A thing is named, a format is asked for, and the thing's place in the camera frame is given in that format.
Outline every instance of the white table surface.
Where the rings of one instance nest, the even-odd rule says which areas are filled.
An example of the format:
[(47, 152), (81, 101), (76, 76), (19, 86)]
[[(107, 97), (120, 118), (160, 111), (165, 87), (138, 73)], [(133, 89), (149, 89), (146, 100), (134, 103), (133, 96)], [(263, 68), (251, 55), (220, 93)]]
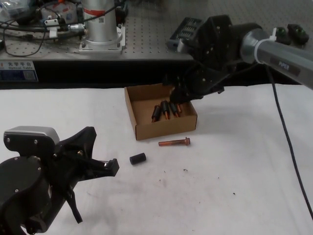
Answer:
[[(313, 204), (313, 92), (277, 90)], [(196, 131), (136, 141), (123, 89), (0, 91), (0, 133), (51, 126), (63, 140), (94, 126), (93, 158), (120, 165), (116, 177), (75, 187), (83, 223), (65, 203), (46, 234), (312, 235), (271, 86), (227, 87), (193, 104)], [(157, 144), (186, 136), (189, 147)], [(142, 152), (147, 161), (132, 166), (129, 157)], [(16, 155), (0, 144), (1, 162)]]

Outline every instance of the cardboard box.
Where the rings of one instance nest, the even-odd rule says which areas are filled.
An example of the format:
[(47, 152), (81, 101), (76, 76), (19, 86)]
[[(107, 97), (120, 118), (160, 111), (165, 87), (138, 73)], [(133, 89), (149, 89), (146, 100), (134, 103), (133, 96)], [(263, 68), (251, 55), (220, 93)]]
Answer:
[(163, 100), (169, 100), (172, 88), (162, 84), (125, 88), (125, 101), (136, 140), (167, 136), (196, 129), (198, 115), (191, 102), (180, 105), (182, 110), (180, 117), (175, 117), (170, 112), (169, 120), (166, 120), (162, 114), (159, 121), (151, 123), (155, 105), (160, 105)]

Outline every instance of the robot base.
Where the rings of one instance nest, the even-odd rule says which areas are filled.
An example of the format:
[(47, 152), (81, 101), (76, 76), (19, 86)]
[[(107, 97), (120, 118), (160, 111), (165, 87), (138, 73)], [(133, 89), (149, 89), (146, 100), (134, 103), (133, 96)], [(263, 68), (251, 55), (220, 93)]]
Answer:
[(122, 50), (125, 48), (126, 40), (126, 30), (125, 27), (117, 27), (117, 33), (122, 34), (121, 40), (109, 45), (95, 45), (87, 41), (85, 38), (82, 39), (82, 42), (79, 45), (80, 53), (103, 53), (103, 54), (121, 54)]

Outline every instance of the printed label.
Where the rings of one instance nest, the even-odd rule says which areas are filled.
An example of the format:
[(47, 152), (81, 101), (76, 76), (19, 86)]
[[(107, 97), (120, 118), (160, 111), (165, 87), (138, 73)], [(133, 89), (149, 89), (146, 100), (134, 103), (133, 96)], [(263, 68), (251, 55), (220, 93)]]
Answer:
[(0, 61), (0, 82), (38, 82), (32, 61)]
[[(87, 19), (93, 18), (95, 16), (100, 16), (100, 15), (102, 15), (104, 13), (105, 13), (105, 11), (96, 11), (96, 10), (84, 9), (84, 19), (87, 20)], [(104, 16), (102, 16), (102, 17), (99, 17), (97, 19), (93, 19), (93, 20), (90, 20), (90, 21), (96, 22), (96, 23), (100, 23), (100, 24), (104, 24), (105, 23), (105, 18), (104, 18)]]

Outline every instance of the robotic arm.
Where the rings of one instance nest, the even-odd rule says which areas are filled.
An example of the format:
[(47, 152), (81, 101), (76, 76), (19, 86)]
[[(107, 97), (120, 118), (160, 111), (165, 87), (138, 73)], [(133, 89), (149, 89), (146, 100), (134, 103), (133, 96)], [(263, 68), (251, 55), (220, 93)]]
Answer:
[(276, 43), (255, 23), (232, 25), (227, 15), (210, 17), (199, 29), (196, 41), (183, 40), (179, 44), (179, 49), (190, 53), (196, 64), (171, 81), (175, 88), (170, 100), (174, 103), (223, 92), (219, 84), (234, 74), (241, 62), (266, 64), (313, 89), (313, 55)]
[(20, 154), (0, 164), (0, 235), (44, 233), (67, 201), (78, 223), (74, 187), (79, 181), (115, 176), (116, 159), (92, 159), (93, 127), (60, 141), (51, 127), (19, 126), (4, 144)]

